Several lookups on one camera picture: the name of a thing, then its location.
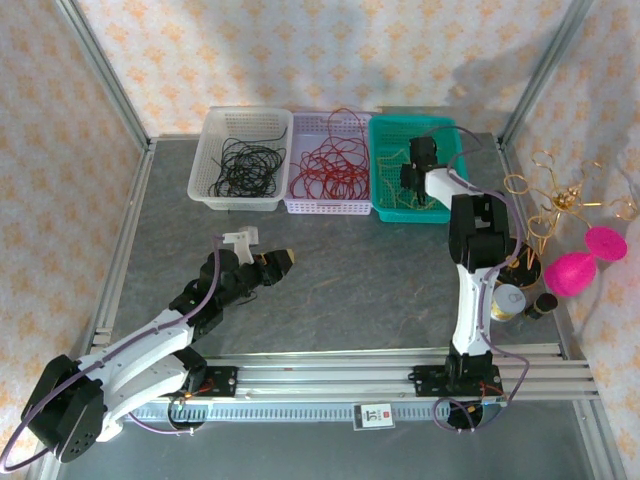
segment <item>pink pom pom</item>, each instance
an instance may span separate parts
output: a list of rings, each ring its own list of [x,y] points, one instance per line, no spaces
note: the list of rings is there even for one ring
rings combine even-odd
[[[549,289],[561,297],[582,293],[596,276],[596,257],[615,262],[627,254],[627,242],[622,235],[607,227],[593,227],[584,236],[591,253],[574,252],[562,255],[544,272]]]
[[[553,262],[544,272],[549,289],[561,297],[578,295],[596,276],[596,260],[590,253],[567,253]]]
[[[584,236],[584,242],[591,253],[607,262],[616,262],[627,254],[627,242],[611,228],[590,228]]]

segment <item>white bracket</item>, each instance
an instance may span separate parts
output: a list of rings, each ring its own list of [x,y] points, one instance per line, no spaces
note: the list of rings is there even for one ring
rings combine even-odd
[[[253,263],[249,246],[258,245],[258,228],[242,227],[239,232],[225,233],[223,243],[233,243],[233,253],[238,256],[240,265]]]
[[[147,325],[127,335],[122,340],[103,348],[97,353],[80,357],[78,366],[82,370],[94,362],[102,360],[105,355],[130,341],[140,332],[158,328],[161,325],[177,320],[181,316],[182,314],[176,310],[165,309]],[[126,348],[103,367],[87,374],[87,377],[91,380],[100,380],[102,382],[105,399],[108,399],[113,392],[119,390],[124,384],[137,377],[157,361],[190,345],[192,339],[193,327],[186,322],[179,323],[171,328],[165,328],[138,340],[135,346]]]
[[[122,431],[122,417],[161,395],[179,390],[187,378],[182,361],[174,355],[159,360],[105,397],[107,412],[98,442],[108,442]]]
[[[425,176],[424,186],[427,195],[440,201],[447,207],[447,210],[451,210],[451,197],[454,195],[477,195],[477,193],[451,180],[446,168],[436,168],[428,172]]]
[[[460,354],[484,355],[491,350],[487,342],[482,338],[484,334],[491,338],[491,301],[493,289],[498,277],[495,271],[489,278],[485,290],[484,302],[480,304],[480,289],[484,276],[490,268],[478,268],[471,274],[463,265],[458,267],[460,277],[460,294],[458,299],[458,322],[453,333],[453,346]],[[482,313],[484,320],[483,329],[480,330],[479,314]]]

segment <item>small bottle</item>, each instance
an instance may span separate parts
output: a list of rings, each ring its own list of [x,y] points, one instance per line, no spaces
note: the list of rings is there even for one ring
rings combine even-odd
[[[537,320],[551,312],[558,306],[558,299],[551,293],[543,293],[535,302],[524,310],[524,314],[532,320]]]

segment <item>gold wire ornament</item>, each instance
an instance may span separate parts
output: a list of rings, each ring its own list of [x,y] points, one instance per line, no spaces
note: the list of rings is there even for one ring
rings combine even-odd
[[[591,224],[582,216],[585,207],[608,208],[620,205],[620,210],[616,210],[615,216],[630,222],[638,215],[635,204],[624,198],[617,198],[611,202],[583,202],[582,189],[587,180],[598,180],[603,174],[602,165],[598,162],[585,160],[580,164],[582,178],[573,185],[560,185],[553,170],[555,159],[546,150],[539,150],[531,155],[533,164],[551,175],[553,189],[545,192],[539,188],[532,187],[529,181],[520,174],[507,175],[504,178],[504,186],[513,195],[524,195],[529,192],[536,192],[542,195],[543,201],[538,208],[538,214],[527,219],[527,242],[536,239],[536,253],[542,255],[547,245],[547,241],[556,231],[560,218],[563,215],[571,215],[585,223],[589,228]]]

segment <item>label sticker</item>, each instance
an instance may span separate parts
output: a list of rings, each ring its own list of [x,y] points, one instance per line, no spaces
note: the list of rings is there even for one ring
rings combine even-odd
[[[354,405],[353,409],[353,428],[355,430],[376,430],[395,427],[390,403]]]

